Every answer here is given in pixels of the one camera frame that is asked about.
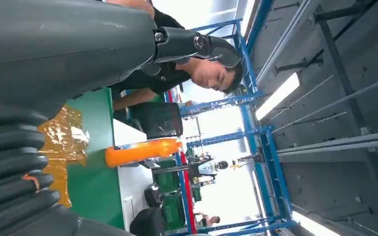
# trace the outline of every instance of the amber plastic sheet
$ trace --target amber plastic sheet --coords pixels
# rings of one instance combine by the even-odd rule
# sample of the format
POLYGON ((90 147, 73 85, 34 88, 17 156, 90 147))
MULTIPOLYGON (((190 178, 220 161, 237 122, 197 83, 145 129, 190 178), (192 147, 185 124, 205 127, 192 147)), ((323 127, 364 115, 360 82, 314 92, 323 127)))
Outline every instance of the amber plastic sheet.
POLYGON ((48 158, 63 157, 66 161, 86 164, 85 150, 89 133, 82 130, 82 114, 64 106, 54 119, 41 125, 38 130, 45 135, 44 147, 39 151, 48 158))
POLYGON ((52 174, 54 182, 50 189, 60 193, 59 204, 69 208, 72 206, 67 188, 67 161, 66 159, 48 159, 48 165, 43 170, 46 174, 52 174))
POLYGON ((89 142, 89 133, 82 130, 82 114, 64 106, 54 119, 41 125, 38 130, 45 136, 44 146, 39 152, 49 159, 43 172, 54 176, 50 189, 60 192, 60 204, 71 207, 67 165, 74 162, 86 164, 85 151, 89 142))

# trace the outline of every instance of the black bag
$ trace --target black bag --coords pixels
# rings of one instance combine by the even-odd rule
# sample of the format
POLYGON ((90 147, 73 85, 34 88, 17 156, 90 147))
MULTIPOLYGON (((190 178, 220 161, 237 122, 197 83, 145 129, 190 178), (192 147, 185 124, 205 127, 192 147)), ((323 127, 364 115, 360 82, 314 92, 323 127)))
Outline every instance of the black bag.
POLYGON ((150 184, 144 190, 144 197, 149 207, 160 207, 163 204, 163 195, 157 183, 150 184))
POLYGON ((137 236, 164 236, 165 220, 161 208, 151 207, 140 211, 129 226, 130 233, 137 236))

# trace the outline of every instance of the red pole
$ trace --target red pole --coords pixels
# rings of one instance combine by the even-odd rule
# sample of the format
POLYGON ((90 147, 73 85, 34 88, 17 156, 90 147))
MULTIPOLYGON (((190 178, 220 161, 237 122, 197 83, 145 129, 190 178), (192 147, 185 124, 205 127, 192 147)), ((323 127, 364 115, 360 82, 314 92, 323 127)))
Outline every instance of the red pole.
MULTIPOLYGON (((185 154, 181 151, 180 152, 180 157, 182 160, 182 164, 186 164, 186 156, 185 154)), ((189 180, 189 174, 188 171, 183 171, 183 176, 185 179, 185 189, 186 189, 186 195, 188 199, 188 211, 189 211, 189 225, 190 229, 192 231, 192 234, 196 233, 196 226, 195 226, 195 217, 193 215, 193 204, 192 204, 192 189, 190 187, 190 180, 189 180)))

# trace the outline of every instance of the green table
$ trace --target green table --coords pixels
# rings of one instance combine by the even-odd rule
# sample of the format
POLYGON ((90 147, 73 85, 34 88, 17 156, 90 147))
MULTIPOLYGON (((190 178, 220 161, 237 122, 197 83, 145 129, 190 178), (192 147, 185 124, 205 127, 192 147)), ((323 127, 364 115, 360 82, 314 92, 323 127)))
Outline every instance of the green table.
POLYGON ((90 134, 87 165, 68 165, 72 210, 83 217, 124 229, 117 168, 105 164, 104 150, 113 141, 111 90, 103 88, 71 100, 82 112, 83 128, 90 134))

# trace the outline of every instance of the fluorescent light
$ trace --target fluorescent light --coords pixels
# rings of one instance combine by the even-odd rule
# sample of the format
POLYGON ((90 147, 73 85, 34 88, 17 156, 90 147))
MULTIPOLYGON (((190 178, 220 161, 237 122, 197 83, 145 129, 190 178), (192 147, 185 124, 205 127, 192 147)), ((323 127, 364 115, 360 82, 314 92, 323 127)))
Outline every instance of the fluorescent light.
POLYGON ((293 73, 273 94, 267 99, 263 105, 255 112, 257 120, 265 117, 273 108, 281 103, 295 89, 299 87, 299 79, 296 73, 293 73))
POLYGON ((242 36, 246 36, 247 26, 249 25, 250 17, 252 15, 254 6, 254 0, 248 0, 246 9, 244 10, 243 21, 241 22, 240 33, 242 36))
POLYGON ((338 233, 318 224, 317 222, 297 213, 296 211, 292 212, 292 219, 315 236, 340 236, 338 233))

